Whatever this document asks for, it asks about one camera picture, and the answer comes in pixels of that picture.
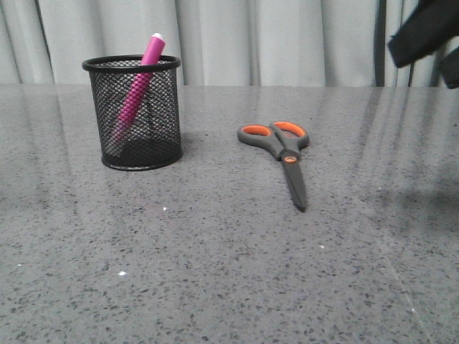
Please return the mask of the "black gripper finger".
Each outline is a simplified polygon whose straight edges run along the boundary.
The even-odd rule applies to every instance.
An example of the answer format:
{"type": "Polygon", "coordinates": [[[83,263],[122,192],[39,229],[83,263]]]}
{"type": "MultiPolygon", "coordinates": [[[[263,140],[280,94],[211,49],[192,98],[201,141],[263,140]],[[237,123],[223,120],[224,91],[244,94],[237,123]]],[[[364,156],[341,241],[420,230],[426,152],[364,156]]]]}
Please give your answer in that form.
{"type": "Polygon", "coordinates": [[[458,0],[420,1],[388,43],[397,68],[432,54],[458,36],[458,0]]]}
{"type": "Polygon", "coordinates": [[[459,49],[453,50],[441,63],[440,74],[448,89],[459,86],[459,49]]]}

